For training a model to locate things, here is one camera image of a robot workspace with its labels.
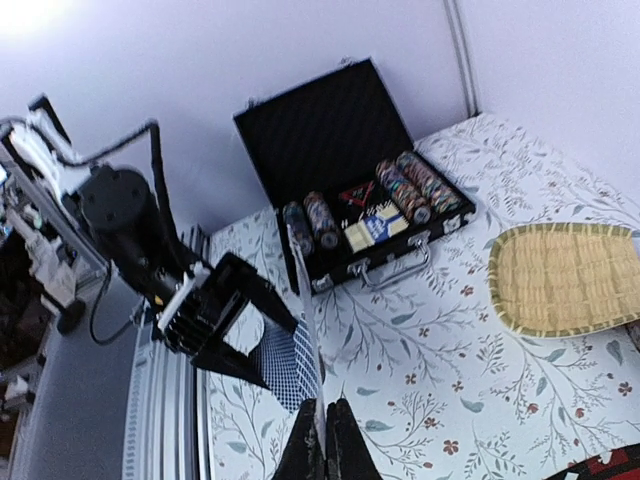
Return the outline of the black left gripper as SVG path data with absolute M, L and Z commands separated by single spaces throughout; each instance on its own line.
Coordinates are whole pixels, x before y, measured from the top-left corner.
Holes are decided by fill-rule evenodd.
M 244 380 L 269 389 L 250 358 L 232 347 L 225 336 L 240 314 L 253 304 L 262 314 L 293 335 L 298 321 L 275 287 L 238 255 L 227 252 L 216 265 L 189 252 L 187 271 L 166 258 L 144 273 L 144 299 L 153 318 L 151 340 L 173 353 L 187 356 L 201 370 Z M 210 269 L 204 282 L 192 291 L 162 333 L 157 318 L 171 300 L 185 273 L 196 262 Z

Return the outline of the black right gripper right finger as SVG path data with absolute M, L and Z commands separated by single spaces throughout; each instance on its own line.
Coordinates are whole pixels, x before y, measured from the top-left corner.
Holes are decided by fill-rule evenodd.
M 381 480 L 349 402 L 329 404 L 326 420 L 326 478 Z

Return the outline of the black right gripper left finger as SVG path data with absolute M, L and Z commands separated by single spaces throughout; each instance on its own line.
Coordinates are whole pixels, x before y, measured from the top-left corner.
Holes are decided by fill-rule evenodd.
M 323 454 L 315 426 L 316 400 L 300 406 L 279 463 L 279 480 L 323 478 Z

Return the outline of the woven bamboo tray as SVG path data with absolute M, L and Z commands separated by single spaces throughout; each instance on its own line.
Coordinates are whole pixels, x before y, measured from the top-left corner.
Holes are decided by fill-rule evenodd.
M 511 331 L 567 338 L 639 320 L 636 232 L 594 223 L 514 227 L 493 242 L 491 303 Z

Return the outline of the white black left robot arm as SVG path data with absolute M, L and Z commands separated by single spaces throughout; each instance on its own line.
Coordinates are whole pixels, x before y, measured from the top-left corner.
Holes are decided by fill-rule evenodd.
M 281 401 L 299 393 L 301 332 L 274 286 L 238 255 L 211 263 L 178 237 L 156 121 L 83 156 L 41 97 L 25 117 L 2 119 L 1 144 L 64 236 L 144 298 L 156 341 Z

